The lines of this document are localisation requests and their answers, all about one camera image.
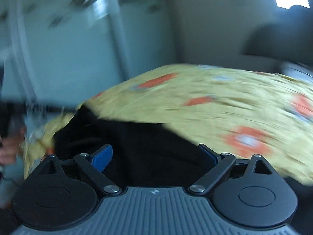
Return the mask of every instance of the screw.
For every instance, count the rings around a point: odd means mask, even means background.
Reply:
[[[202,193],[205,191],[205,187],[200,185],[200,184],[194,184],[189,187],[189,190],[194,192],[194,193]]]
[[[107,185],[103,190],[108,194],[113,194],[119,192],[120,188],[117,185]]]

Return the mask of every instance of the blue gripper pad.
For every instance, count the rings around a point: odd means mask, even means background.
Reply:
[[[109,144],[105,144],[98,151],[94,152],[91,156],[91,165],[98,171],[102,172],[109,164],[113,157],[113,149]]]
[[[296,235],[289,226],[255,230],[236,226],[218,215],[208,199],[183,188],[130,187],[106,197],[81,224],[61,231],[20,226],[13,235]]]

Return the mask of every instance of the black round motor housing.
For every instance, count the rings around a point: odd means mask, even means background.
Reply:
[[[68,178],[56,158],[45,159],[12,199],[19,223],[36,230],[60,230],[87,218],[98,203],[88,184]]]
[[[252,157],[242,177],[219,185],[212,203],[234,223],[268,228],[291,221],[298,200],[293,190],[263,157]]]

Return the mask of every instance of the dark round object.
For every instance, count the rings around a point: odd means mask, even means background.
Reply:
[[[65,175],[29,177],[12,200],[17,220],[37,230],[60,230],[81,223],[98,203],[88,184]]]
[[[278,174],[245,174],[220,184],[212,194],[212,203],[234,223],[268,228],[288,222],[298,200]]]
[[[248,206],[266,207],[275,201],[275,194],[264,187],[250,186],[239,192],[239,199]]]

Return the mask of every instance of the metal bolt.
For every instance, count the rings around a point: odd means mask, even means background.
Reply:
[[[189,187],[189,190],[194,192],[194,193],[202,193],[205,191],[205,187],[200,185],[200,184],[194,184]]]
[[[120,188],[117,185],[107,185],[103,189],[106,193],[113,194],[120,191]]]

